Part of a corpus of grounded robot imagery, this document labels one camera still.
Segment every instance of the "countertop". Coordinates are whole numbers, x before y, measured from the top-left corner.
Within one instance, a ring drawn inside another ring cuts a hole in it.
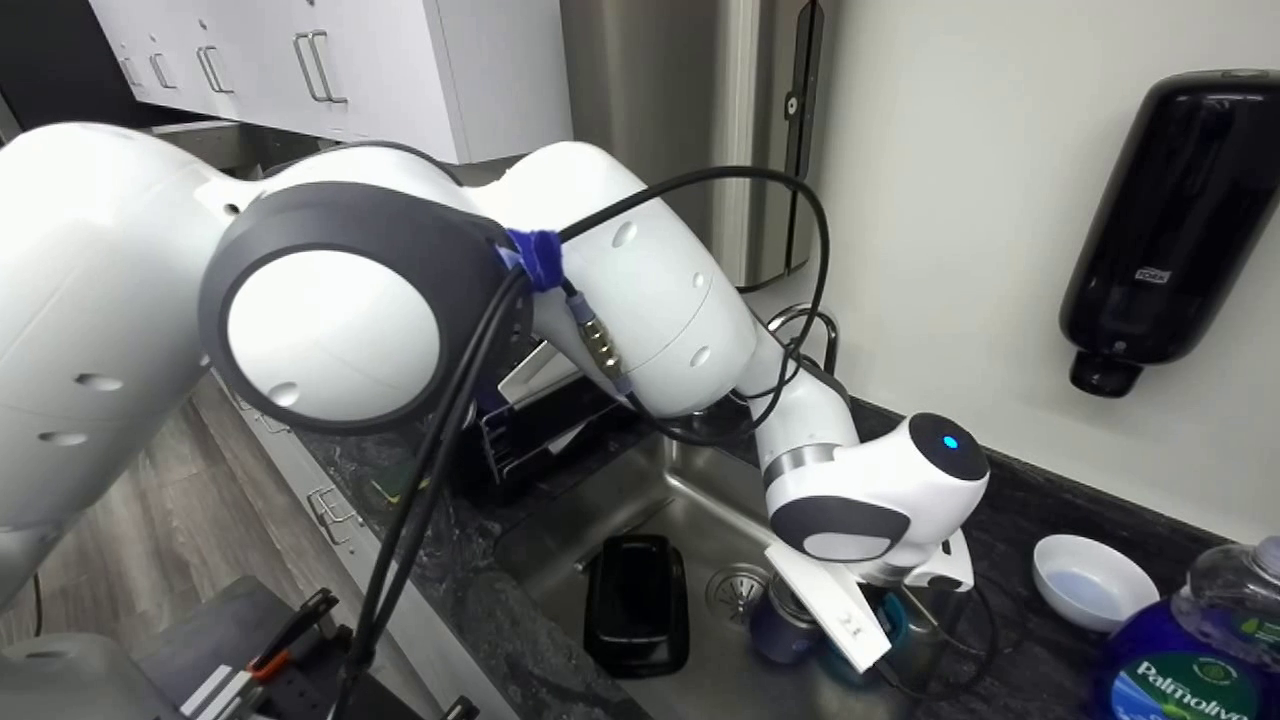
[[[894,413],[853,401],[862,436],[882,436],[896,422]],[[366,522],[386,537],[393,521],[388,474],[406,474],[424,422],[395,431],[335,439],[300,436],[322,468],[355,505]],[[645,431],[624,422],[588,454],[568,463],[568,474],[591,474],[605,460],[633,449]],[[1098,537],[1139,559],[1162,592],[1176,592],[1184,567],[1221,537],[1155,515],[1129,500],[1092,493],[1066,474],[991,450],[991,489],[979,513],[965,522],[978,557],[978,577],[995,615],[995,662],[965,696],[912,700],[912,714],[1081,714],[1089,669],[1105,653],[1105,635],[1089,635],[1058,618],[1034,589],[1030,557],[1048,530]],[[558,505],[573,481],[538,483],[516,505],[478,505],[467,493],[448,493],[418,565],[418,589],[465,638],[478,662],[507,696],[521,714],[645,714],[598,662],[575,635],[541,615],[521,582],[498,565],[498,542],[521,513]],[[984,612],[965,612],[961,635],[990,632]]]

